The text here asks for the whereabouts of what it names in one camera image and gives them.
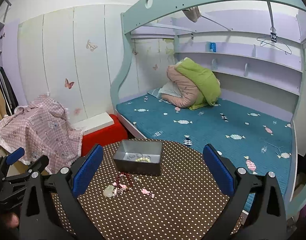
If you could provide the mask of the person's left hand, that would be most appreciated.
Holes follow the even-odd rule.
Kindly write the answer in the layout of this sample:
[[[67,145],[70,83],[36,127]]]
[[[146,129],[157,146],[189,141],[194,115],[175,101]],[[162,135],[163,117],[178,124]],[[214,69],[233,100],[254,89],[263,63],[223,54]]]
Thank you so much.
[[[0,219],[7,229],[15,229],[19,226],[19,217],[16,213],[1,213]]]

